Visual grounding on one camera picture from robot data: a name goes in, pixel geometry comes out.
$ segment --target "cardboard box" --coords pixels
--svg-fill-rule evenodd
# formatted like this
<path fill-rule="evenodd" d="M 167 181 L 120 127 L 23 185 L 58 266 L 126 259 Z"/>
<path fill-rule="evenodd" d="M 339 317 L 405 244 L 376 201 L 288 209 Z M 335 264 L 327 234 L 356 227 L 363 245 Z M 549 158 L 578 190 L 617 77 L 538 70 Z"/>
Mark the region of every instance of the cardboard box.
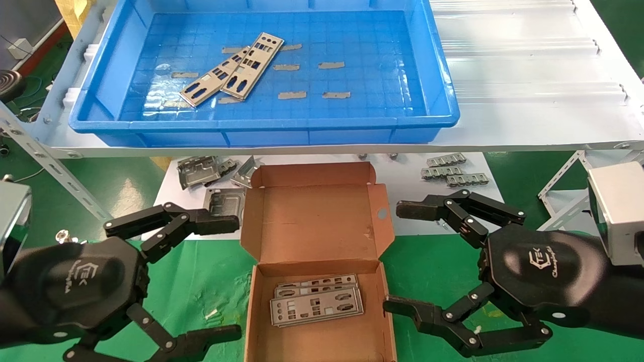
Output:
<path fill-rule="evenodd" d="M 245 362 L 395 361 L 378 260 L 394 233 L 385 185 L 369 162 L 261 166 L 246 194 L 241 246 L 253 268 Z M 365 313 L 278 328 L 278 283 L 356 273 Z"/>

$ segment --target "cardboard box flap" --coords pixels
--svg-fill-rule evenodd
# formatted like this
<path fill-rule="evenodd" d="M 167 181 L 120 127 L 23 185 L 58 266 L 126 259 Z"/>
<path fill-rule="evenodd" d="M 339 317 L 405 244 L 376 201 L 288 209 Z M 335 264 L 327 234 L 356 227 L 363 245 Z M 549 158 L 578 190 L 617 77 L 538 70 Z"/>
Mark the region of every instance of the cardboard box flap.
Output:
<path fill-rule="evenodd" d="M 253 172 L 253 187 L 375 184 L 369 162 L 260 166 Z"/>
<path fill-rule="evenodd" d="M 368 162 L 261 166 L 251 184 L 240 243 L 260 264 L 377 260 L 393 242 Z"/>

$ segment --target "blue plastic tray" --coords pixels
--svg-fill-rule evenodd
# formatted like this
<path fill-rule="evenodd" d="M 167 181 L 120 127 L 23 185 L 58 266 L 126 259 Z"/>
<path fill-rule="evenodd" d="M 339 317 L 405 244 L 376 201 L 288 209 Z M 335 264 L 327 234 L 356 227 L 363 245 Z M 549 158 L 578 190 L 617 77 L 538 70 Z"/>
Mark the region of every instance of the blue plastic tray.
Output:
<path fill-rule="evenodd" d="M 178 107 L 194 78 L 173 73 L 204 74 L 260 32 L 302 47 L 279 52 L 245 102 Z M 70 126 L 110 146 L 386 144 L 432 141 L 459 117 L 427 0 L 120 0 Z"/>

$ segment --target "white table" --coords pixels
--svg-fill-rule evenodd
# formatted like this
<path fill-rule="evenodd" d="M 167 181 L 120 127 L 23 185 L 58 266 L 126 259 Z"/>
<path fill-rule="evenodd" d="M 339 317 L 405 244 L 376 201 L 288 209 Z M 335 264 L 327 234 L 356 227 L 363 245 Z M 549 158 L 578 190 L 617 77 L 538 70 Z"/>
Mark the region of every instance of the white table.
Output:
<path fill-rule="evenodd" d="M 57 158 L 644 149 L 644 86 L 589 0 L 433 0 L 462 116 L 431 144 L 111 148 L 71 130 L 62 102 L 82 84 L 110 2 L 91 9 L 37 122 L 19 124 L 0 104 L 2 127 L 101 220 Z"/>

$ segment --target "metal bracket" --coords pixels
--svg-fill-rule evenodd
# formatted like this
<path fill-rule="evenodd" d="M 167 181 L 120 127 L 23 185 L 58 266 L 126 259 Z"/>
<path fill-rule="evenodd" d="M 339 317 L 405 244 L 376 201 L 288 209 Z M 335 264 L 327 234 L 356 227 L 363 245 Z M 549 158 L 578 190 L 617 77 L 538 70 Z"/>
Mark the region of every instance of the metal bracket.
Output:
<path fill-rule="evenodd" d="M 20 125 L 16 116 L 0 102 L 0 128 L 3 128 L 11 138 L 33 157 L 56 181 L 58 181 L 76 200 L 78 200 L 92 215 L 100 221 L 112 219 L 92 194 L 74 177 L 74 175 L 40 142 L 34 140 Z"/>

